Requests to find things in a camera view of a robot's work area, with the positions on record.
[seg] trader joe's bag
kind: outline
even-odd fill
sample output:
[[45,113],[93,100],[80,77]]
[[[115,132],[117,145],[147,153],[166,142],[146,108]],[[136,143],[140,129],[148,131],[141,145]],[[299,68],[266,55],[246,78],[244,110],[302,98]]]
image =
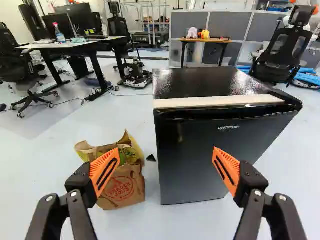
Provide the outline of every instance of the trader joe's bag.
[[87,141],[81,141],[74,146],[75,151],[85,162],[93,162],[114,148],[119,149],[120,165],[96,203],[104,210],[118,209],[145,201],[143,152],[127,130],[120,141],[109,145],[90,146]]

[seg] black office chair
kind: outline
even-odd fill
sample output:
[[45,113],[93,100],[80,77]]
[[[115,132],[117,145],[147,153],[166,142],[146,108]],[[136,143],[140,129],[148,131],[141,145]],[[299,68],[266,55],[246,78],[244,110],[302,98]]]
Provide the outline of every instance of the black office chair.
[[303,30],[312,13],[310,6],[295,6],[289,20],[294,27],[275,30],[267,49],[260,56],[253,56],[249,75],[263,82],[288,83],[289,86],[301,67],[301,56],[313,35]]
[[135,48],[135,44],[132,42],[132,38],[130,32],[128,30],[127,21],[123,17],[119,17],[117,15],[108,18],[108,30],[109,36],[127,36],[126,45],[123,46],[123,55],[124,65],[127,64],[126,58],[128,58],[129,53],[132,53],[135,49],[138,54],[139,61],[141,62],[140,54],[138,48]]
[[53,108],[54,105],[51,101],[42,99],[41,97],[54,95],[59,97],[57,91],[36,93],[30,91],[37,83],[37,78],[40,77],[38,72],[45,69],[43,65],[33,66],[30,52],[33,49],[25,49],[22,51],[22,55],[16,56],[0,56],[0,80],[8,83],[16,83],[17,85],[27,85],[28,96],[20,101],[11,104],[11,109],[16,110],[17,105],[23,104],[24,106],[18,110],[17,116],[24,118],[25,114],[23,111],[34,101],[46,103],[49,108]]
[[[29,43],[25,44],[18,44],[14,35],[11,33],[10,29],[4,22],[0,22],[0,56],[2,57],[20,57],[21,50],[16,49],[20,46],[28,45]],[[45,79],[47,75],[40,75],[41,79]]]

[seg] floor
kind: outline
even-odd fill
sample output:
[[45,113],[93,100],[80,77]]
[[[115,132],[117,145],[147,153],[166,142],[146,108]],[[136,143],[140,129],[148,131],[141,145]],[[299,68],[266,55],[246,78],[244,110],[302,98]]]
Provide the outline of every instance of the floor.
[[[143,52],[142,56],[153,53]],[[115,59],[100,58],[105,77],[116,83]],[[169,61],[144,60],[146,70],[168,68]],[[65,61],[55,63],[69,70]],[[52,78],[45,80],[47,86]],[[284,193],[294,199],[308,239],[319,238],[320,169],[319,147],[320,95],[317,91],[284,85],[278,88],[303,101],[303,109],[265,152],[255,167],[269,179],[266,193]],[[61,87],[62,103],[83,99],[92,90],[82,80]],[[0,103],[18,99],[6,85],[0,86]],[[0,198],[3,239],[23,239],[40,198],[50,193],[65,194],[65,180],[82,164],[73,147],[82,140],[93,146],[119,140],[124,130],[131,133],[145,156],[157,156],[153,120],[152,86],[143,90],[121,87],[114,96],[106,93],[93,102],[73,100],[55,108],[33,106],[26,117],[16,112],[0,113],[0,145],[2,194]],[[95,206],[89,210],[97,237],[108,240],[228,240],[233,239],[242,210],[232,196],[200,203],[160,205],[158,166],[147,162],[143,169],[146,201],[114,211]],[[63,227],[62,238],[73,239],[70,222]],[[270,239],[270,230],[263,220],[260,240]]]

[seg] spray bottle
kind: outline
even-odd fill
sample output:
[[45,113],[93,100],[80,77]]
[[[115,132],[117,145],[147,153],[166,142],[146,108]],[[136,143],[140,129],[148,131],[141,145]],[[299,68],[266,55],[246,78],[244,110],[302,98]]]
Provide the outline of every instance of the spray bottle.
[[65,35],[59,30],[58,23],[53,22],[52,24],[55,27],[54,33],[56,35],[56,39],[58,40],[58,42],[62,44],[66,43],[67,41],[66,41]]

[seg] mini fridge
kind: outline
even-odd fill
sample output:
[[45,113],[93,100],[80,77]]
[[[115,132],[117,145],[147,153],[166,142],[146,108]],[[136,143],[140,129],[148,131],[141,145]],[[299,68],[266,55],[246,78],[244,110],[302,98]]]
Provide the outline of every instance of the mini fridge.
[[153,107],[161,204],[170,205],[223,198],[214,147],[254,164],[303,106],[228,66],[153,70]]

